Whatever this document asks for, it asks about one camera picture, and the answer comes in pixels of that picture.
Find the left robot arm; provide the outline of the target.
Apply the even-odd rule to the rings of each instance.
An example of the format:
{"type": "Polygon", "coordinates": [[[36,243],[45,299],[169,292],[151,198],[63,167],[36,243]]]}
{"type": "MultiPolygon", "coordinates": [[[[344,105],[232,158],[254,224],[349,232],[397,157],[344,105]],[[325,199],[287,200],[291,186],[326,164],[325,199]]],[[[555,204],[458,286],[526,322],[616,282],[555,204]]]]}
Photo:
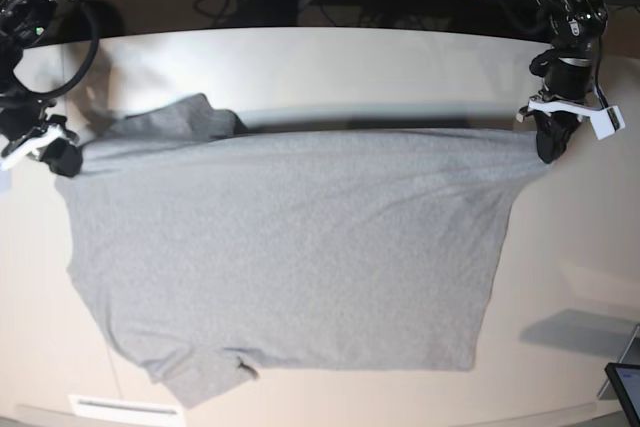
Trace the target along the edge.
{"type": "Polygon", "coordinates": [[[518,111],[519,121],[534,120],[539,158],[546,164],[557,161],[586,118],[599,137],[614,133],[619,124],[609,117],[611,106],[599,82],[608,22],[604,1],[535,0],[534,26],[521,25],[506,0],[496,1],[522,32],[551,34],[550,47],[529,64],[541,80],[540,90],[518,111]]]}

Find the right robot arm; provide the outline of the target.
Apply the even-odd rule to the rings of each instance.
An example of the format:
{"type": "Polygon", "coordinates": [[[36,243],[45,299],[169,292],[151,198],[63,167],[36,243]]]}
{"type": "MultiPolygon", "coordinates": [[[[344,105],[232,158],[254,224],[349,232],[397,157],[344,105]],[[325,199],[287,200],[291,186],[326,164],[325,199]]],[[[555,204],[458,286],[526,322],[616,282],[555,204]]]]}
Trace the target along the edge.
{"type": "Polygon", "coordinates": [[[77,72],[63,85],[49,91],[34,91],[15,75],[24,51],[38,43],[55,18],[60,0],[1,0],[1,136],[8,144],[1,151],[1,169],[11,170],[25,158],[44,163],[62,177],[81,171],[82,150],[78,135],[67,127],[64,115],[49,115],[84,79],[99,48],[98,18],[87,0],[68,0],[86,19],[90,43],[77,72]]]}

